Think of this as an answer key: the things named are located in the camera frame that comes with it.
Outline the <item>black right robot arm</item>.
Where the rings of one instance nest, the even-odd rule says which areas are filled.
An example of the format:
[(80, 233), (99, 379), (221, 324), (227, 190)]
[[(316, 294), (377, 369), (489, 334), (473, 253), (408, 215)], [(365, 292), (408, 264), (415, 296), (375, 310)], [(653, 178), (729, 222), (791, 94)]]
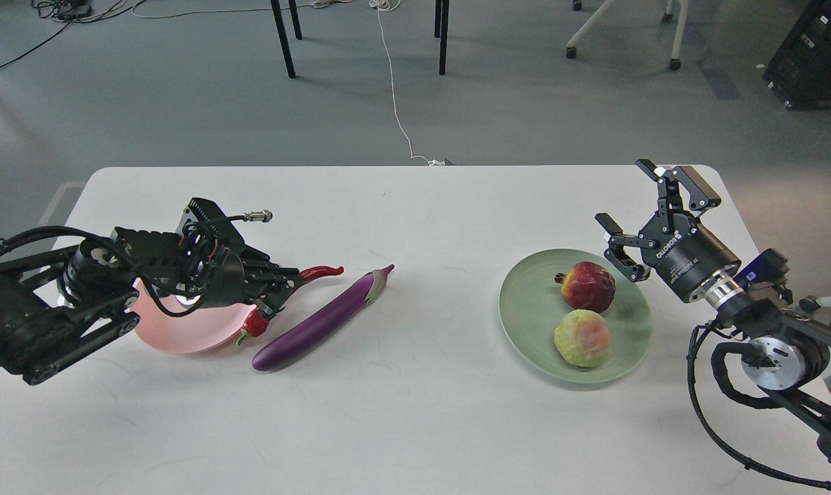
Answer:
[(831, 482), (793, 476), (759, 463), (725, 442), (705, 419), (695, 390), (695, 361), (708, 335), (721, 336), (711, 354), (720, 391), (754, 410), (781, 408), (817, 433), (816, 445), (831, 464), (831, 325), (812, 319), (820, 300), (792, 306), (786, 287), (787, 259), (765, 250), (742, 261), (702, 225), (701, 215), (721, 203), (720, 195), (692, 166), (636, 166), (657, 187), (654, 215), (625, 234), (607, 213), (595, 219), (608, 234), (604, 256), (630, 282), (658, 274), (684, 303), (706, 301), (715, 310), (690, 335), (688, 392), (705, 432), (721, 451), (746, 470), (797, 485), (831, 491)]

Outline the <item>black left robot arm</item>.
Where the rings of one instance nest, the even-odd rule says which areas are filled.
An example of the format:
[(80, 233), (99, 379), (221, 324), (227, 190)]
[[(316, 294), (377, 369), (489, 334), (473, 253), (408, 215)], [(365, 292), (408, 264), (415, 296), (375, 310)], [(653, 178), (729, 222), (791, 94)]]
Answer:
[(303, 274), (246, 244), (235, 226), (271, 217), (227, 215), (194, 197), (172, 232), (104, 237), (49, 225), (0, 239), (0, 369), (41, 384), (135, 329), (139, 300), (170, 318), (243, 304), (273, 319)]

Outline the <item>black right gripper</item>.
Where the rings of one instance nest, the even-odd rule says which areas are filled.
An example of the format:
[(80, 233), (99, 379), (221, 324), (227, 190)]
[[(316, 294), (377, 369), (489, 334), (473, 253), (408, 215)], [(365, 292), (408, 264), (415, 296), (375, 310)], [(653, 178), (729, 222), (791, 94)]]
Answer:
[[(695, 167), (664, 167), (649, 159), (636, 160), (636, 166), (657, 184), (656, 216), (640, 230), (640, 237), (624, 234), (609, 214), (596, 213), (595, 220), (609, 236), (604, 257), (633, 283), (648, 279), (652, 267), (682, 302), (696, 301), (714, 273), (733, 275), (742, 261), (698, 219), (674, 214), (714, 209), (721, 197)], [(627, 247), (640, 248), (645, 265), (636, 263)]]

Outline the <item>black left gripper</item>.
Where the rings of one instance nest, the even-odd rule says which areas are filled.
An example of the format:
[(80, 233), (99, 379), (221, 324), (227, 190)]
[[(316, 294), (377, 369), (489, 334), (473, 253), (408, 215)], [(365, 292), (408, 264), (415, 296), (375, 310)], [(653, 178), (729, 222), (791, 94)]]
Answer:
[(182, 307), (188, 309), (198, 302), (202, 308), (253, 303), (259, 316), (270, 322), (283, 311), (294, 289), (304, 284), (299, 269), (273, 263), (259, 250), (229, 252), (212, 273), (204, 294), (198, 298), (183, 296)]

